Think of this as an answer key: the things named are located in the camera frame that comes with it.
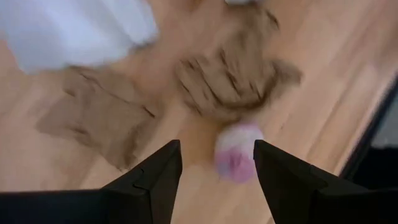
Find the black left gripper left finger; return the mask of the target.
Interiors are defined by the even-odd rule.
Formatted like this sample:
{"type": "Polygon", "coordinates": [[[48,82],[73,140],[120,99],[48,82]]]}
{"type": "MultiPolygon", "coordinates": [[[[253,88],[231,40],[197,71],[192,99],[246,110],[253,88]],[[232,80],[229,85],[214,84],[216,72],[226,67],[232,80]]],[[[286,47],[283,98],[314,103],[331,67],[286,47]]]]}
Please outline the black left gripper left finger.
{"type": "Polygon", "coordinates": [[[172,140],[100,189],[1,193],[1,223],[170,223],[182,174],[172,140]]]}

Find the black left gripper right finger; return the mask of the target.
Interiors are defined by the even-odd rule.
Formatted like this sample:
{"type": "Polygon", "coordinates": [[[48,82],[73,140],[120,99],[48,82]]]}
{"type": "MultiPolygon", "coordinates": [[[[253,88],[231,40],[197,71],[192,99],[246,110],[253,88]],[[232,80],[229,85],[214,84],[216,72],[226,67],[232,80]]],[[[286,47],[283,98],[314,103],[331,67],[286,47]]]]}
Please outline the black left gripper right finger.
{"type": "Polygon", "coordinates": [[[276,224],[397,223],[396,189],[369,190],[263,140],[254,161],[276,224]]]}

